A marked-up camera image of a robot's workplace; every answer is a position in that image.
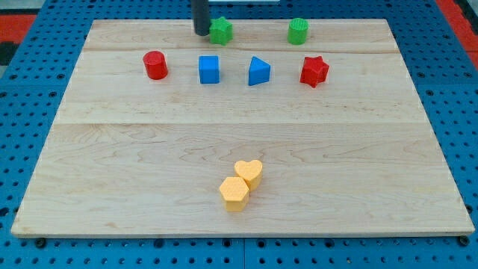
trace yellow heart-shaped block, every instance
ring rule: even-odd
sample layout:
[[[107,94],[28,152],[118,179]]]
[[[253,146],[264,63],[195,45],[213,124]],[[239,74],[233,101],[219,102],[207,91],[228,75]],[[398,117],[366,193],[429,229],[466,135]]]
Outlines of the yellow heart-shaped block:
[[[238,161],[234,164],[236,175],[243,178],[250,191],[254,191],[262,180],[262,162],[253,160],[250,162]]]

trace red cylinder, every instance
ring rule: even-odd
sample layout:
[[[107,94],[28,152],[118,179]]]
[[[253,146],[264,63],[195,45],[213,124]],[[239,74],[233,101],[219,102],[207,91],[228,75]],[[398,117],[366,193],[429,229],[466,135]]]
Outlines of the red cylinder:
[[[161,52],[146,53],[143,62],[150,79],[162,79],[167,76],[166,59]]]

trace green cylinder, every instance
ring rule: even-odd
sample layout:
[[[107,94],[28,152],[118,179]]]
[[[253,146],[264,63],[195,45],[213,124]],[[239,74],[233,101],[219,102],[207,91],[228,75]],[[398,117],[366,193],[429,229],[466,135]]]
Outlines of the green cylinder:
[[[287,40],[292,45],[302,45],[307,40],[308,23],[301,18],[295,18],[289,23]]]

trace blue pegboard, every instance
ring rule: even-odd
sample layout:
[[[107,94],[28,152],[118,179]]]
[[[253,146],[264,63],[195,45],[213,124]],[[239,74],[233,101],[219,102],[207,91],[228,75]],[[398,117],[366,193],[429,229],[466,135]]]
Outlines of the blue pegboard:
[[[282,0],[229,19],[385,18],[475,225],[478,74],[434,1]],[[0,80],[0,268],[476,268],[478,237],[20,240],[10,227],[94,19],[190,19],[188,0],[48,0]]]

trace red star-shaped block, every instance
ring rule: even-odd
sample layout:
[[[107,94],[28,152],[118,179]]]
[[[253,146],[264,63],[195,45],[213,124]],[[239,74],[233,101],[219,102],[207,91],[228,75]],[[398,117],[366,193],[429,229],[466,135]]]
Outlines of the red star-shaped block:
[[[329,65],[323,62],[322,56],[305,57],[300,82],[316,87],[317,84],[324,82],[329,72]]]

